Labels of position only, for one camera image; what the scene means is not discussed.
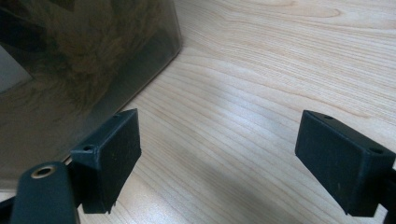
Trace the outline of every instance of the black mechanical bracket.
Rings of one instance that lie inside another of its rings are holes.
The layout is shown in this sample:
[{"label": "black mechanical bracket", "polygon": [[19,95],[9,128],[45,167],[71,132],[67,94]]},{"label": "black mechanical bracket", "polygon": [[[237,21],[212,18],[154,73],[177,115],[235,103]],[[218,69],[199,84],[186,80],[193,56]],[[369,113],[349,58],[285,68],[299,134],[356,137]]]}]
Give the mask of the black mechanical bracket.
[{"label": "black mechanical bracket", "polygon": [[141,155],[137,110],[121,112],[71,150],[71,162],[26,171],[17,195],[0,204],[0,221],[79,223],[85,213],[110,212]]},{"label": "black mechanical bracket", "polygon": [[384,223],[396,223],[396,154],[341,121],[304,111],[297,157],[353,217],[373,217],[381,203]]}]

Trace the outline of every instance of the wood grain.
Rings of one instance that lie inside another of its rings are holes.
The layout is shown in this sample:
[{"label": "wood grain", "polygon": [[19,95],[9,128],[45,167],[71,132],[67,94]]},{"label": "wood grain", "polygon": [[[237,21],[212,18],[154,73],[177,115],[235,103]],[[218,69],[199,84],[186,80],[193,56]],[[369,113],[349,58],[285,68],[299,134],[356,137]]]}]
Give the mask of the wood grain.
[{"label": "wood grain", "polygon": [[381,223],[347,217],[294,155],[310,109],[396,150],[396,2],[176,0],[184,49],[127,108],[142,158],[83,223]]}]

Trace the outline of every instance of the table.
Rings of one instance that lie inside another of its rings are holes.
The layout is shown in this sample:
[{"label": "table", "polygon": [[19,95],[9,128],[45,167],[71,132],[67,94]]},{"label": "table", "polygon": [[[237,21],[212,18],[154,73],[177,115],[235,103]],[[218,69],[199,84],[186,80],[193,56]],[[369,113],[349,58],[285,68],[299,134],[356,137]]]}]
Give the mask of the table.
[{"label": "table", "polygon": [[396,2],[176,0],[184,47],[125,109],[143,155],[82,223],[380,223],[294,155],[304,109],[396,149]]}]

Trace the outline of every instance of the metal ring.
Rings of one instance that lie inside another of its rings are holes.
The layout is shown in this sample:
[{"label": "metal ring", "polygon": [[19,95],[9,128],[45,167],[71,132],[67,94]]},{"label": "metal ring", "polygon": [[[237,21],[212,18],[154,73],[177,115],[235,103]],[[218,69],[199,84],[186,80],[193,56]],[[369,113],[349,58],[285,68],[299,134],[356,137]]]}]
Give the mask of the metal ring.
[{"label": "metal ring", "polygon": [[33,179],[40,179],[52,175],[56,171],[56,166],[47,165],[36,169],[32,172],[31,177]]}]

